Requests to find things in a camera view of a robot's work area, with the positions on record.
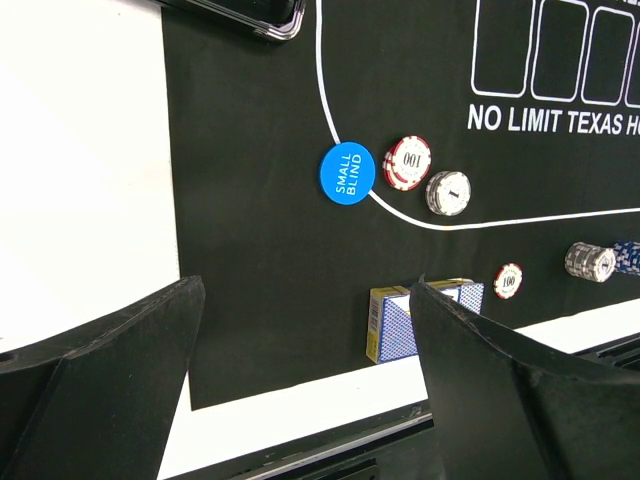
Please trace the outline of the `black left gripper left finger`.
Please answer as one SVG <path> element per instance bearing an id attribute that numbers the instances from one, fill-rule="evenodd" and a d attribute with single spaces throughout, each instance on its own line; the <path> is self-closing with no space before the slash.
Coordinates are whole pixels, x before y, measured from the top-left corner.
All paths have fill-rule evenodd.
<path id="1" fill-rule="evenodd" d="M 157 478 L 204 303 L 184 277 L 2 353 L 2 478 Z"/>

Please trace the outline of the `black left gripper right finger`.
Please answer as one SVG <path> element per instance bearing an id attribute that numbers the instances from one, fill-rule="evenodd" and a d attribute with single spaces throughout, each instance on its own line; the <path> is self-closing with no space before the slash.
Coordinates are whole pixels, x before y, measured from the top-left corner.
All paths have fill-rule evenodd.
<path id="1" fill-rule="evenodd" d="M 639 339 L 575 354 L 410 290 L 419 361 L 450 479 L 635 479 Z"/>

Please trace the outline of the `red 100 chip stack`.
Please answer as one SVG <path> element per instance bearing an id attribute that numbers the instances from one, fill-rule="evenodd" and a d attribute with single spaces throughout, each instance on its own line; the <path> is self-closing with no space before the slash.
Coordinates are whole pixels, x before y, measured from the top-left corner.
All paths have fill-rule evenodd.
<path id="1" fill-rule="evenodd" d="M 500 299 L 512 298 L 523 281 L 523 271 L 516 263 L 504 264 L 496 274 L 493 282 L 494 293 Z"/>

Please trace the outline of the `grey 1 chip stack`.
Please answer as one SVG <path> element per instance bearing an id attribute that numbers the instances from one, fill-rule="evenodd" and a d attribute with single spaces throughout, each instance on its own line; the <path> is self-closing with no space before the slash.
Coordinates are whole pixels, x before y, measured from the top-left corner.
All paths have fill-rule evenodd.
<path id="1" fill-rule="evenodd" d="M 615 270 L 616 254 L 611 248 L 576 242 L 566 252 L 564 267 L 574 277 L 604 283 Z"/>

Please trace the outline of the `blue 5 chip stack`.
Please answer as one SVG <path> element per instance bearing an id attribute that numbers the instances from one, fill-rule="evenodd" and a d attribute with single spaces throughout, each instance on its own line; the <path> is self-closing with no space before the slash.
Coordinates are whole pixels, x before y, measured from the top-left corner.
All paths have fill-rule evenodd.
<path id="1" fill-rule="evenodd" d="M 616 242 L 612 247 L 615 257 L 615 272 L 640 275 L 640 243 L 636 241 Z"/>

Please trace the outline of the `grey chips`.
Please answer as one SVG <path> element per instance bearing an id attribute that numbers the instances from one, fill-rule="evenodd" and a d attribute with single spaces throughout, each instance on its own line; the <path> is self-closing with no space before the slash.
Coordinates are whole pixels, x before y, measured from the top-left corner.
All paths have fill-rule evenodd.
<path id="1" fill-rule="evenodd" d="M 436 173 L 427 183 L 425 198 L 429 209 L 441 216 L 462 213 L 471 199 L 471 184 L 460 171 Z"/>

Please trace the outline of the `red chips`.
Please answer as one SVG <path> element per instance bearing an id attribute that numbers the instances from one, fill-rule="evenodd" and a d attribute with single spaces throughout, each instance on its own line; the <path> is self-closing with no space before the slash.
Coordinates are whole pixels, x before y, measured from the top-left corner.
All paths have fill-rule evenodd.
<path id="1" fill-rule="evenodd" d="M 399 191 L 418 187 L 430 170 L 431 149 L 420 136 L 405 136 L 384 157 L 383 169 L 388 184 Z"/>

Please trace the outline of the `blue small blind button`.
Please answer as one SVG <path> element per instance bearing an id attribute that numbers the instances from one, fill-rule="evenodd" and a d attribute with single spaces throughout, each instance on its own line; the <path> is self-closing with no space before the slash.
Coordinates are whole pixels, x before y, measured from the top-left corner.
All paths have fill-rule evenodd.
<path id="1" fill-rule="evenodd" d="M 336 144 L 320 162 L 319 184 L 332 202 L 352 206 L 364 200 L 377 176 L 376 163 L 370 151 L 357 142 Z"/>

